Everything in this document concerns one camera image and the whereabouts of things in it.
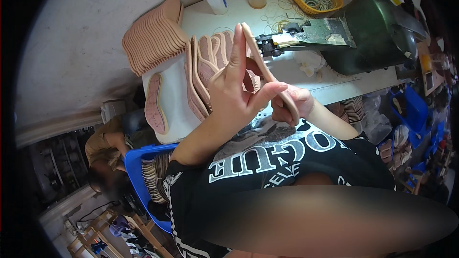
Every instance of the white table surface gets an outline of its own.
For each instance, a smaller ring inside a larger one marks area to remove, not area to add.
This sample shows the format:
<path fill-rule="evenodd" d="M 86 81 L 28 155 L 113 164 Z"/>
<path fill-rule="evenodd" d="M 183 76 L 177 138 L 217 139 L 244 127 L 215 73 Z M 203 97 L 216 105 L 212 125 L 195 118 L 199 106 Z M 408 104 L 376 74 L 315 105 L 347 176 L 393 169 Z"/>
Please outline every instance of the white table surface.
<path fill-rule="evenodd" d="M 228 4 L 228 12 L 220 16 L 212 13 L 206 1 L 186 7 L 182 29 L 189 37 L 195 35 L 199 39 L 205 34 L 211 36 L 213 33 L 223 30 L 233 31 L 238 22 L 246 22 L 254 35 L 257 36 L 272 33 L 267 26 L 268 23 L 272 24 L 274 20 L 283 19 L 275 19 L 276 16 L 287 13 L 290 18 L 305 18 L 305 14 L 301 12 L 299 14 L 294 9 L 285 10 L 290 6 L 288 2 L 285 3 L 285 0 L 267 0 L 267 5 L 263 9 L 251 8 L 248 0 L 226 0 L 226 2 Z M 302 24 L 304 19 L 290 21 Z M 169 124 L 169 132 L 167 134 L 157 134 L 158 141 L 163 144 L 182 140 L 200 123 L 188 107 L 184 57 L 184 54 L 181 54 L 142 75 L 145 91 L 148 81 L 154 73 L 161 72 L 163 76 L 160 105 Z M 308 78 L 299 69 L 300 65 L 292 59 L 292 52 L 285 52 L 284 55 L 276 58 L 265 58 L 265 60 L 267 60 L 266 63 L 270 71 L 279 81 L 309 89 L 313 96 L 323 105 L 399 84 L 394 66 L 389 67 L 387 70 L 376 70 L 352 76 L 338 74 L 329 66 L 324 66 L 322 68 L 322 82 L 318 82 L 316 74 Z M 272 109 L 269 107 L 264 113 L 270 111 Z"/>

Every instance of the sewing machine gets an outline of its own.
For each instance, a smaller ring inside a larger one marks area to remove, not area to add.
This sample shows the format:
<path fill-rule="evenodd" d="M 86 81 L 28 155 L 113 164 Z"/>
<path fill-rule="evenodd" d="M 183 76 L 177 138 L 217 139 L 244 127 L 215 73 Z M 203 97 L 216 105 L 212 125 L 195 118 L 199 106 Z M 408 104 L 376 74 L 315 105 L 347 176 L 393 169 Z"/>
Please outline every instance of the sewing machine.
<path fill-rule="evenodd" d="M 328 65 L 344 75 L 415 61 L 416 42 L 425 38 L 422 24 L 390 0 L 353 0 L 330 18 L 290 23 L 281 33 L 255 37 L 264 57 L 321 51 Z"/>

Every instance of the stack of insoles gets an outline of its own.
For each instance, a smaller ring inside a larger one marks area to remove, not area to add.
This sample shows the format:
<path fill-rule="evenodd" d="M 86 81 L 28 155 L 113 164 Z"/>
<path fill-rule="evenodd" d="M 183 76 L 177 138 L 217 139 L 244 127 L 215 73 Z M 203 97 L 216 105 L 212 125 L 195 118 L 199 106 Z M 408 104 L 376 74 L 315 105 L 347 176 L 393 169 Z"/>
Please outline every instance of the stack of insoles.
<path fill-rule="evenodd" d="M 337 117 L 349 123 L 349 118 L 347 117 L 347 112 L 343 104 L 341 104 L 340 102 L 335 102 L 333 104 L 327 105 L 327 108 Z"/>
<path fill-rule="evenodd" d="M 137 76 L 185 50 L 189 38 L 180 28 L 182 17 L 180 0 L 166 0 L 142 15 L 124 34 L 121 43 Z"/>
<path fill-rule="evenodd" d="M 188 105 L 200 121 L 212 112 L 208 91 L 210 78 L 221 68 L 226 67 L 233 49 L 234 34 L 229 31 L 217 32 L 211 37 L 202 36 L 198 41 L 192 36 L 185 52 L 185 75 L 187 82 Z M 253 92 L 261 88 L 261 78 L 247 70 L 253 85 Z"/>
<path fill-rule="evenodd" d="M 392 140 L 388 140 L 379 146 L 379 155 L 385 163 L 392 161 Z"/>
<path fill-rule="evenodd" d="M 364 118 L 364 104 L 362 103 L 362 96 L 354 97 L 341 101 L 347 112 L 349 123 L 358 123 Z"/>
<path fill-rule="evenodd" d="M 152 160 L 141 159 L 142 177 L 145 186 L 152 201 L 158 204 L 169 203 L 163 185 L 164 176 L 169 164 L 169 154 L 170 152 L 163 152 Z"/>

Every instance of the black t-shirt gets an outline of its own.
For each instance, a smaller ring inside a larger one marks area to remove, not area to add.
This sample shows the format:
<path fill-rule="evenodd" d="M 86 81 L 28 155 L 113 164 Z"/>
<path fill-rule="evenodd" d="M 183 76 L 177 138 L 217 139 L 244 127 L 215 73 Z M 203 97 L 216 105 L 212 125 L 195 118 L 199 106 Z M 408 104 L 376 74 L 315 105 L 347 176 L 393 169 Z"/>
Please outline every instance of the black t-shirt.
<path fill-rule="evenodd" d="M 190 238 L 187 215 L 205 197 L 289 186 L 308 173 L 324 173 L 335 185 L 393 190 L 395 182 L 364 133 L 338 140 L 306 120 L 296 127 L 271 117 L 253 122 L 216 152 L 207 163 L 169 164 L 164 187 L 169 196 L 172 233 L 186 258 L 220 258 L 230 249 Z"/>

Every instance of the ruler marking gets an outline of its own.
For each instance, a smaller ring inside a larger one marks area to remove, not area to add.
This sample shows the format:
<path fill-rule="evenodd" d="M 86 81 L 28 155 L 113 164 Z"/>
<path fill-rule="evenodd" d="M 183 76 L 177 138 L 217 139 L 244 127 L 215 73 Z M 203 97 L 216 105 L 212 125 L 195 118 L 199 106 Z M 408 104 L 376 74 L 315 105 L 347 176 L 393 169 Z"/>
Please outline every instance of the ruler marking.
<path fill-rule="evenodd" d="M 334 85 L 329 85 L 329 86 L 325 86 L 325 87 L 320 87 L 320 88 L 316 88 L 316 89 L 311 89 L 309 90 L 310 92 L 313 92 L 313 91 L 318 91 L 318 90 L 321 90 L 321 89 L 334 89 L 335 87 L 337 87 L 338 85 L 342 85 L 342 84 L 345 84 L 345 83 L 351 83 L 351 82 L 354 82 L 354 81 L 358 81 L 358 80 L 361 80 L 362 78 L 359 78 L 359 79 L 353 79 L 351 81 L 346 81 L 346 82 L 341 82 L 341 83 L 337 83 L 337 84 L 334 84 Z"/>

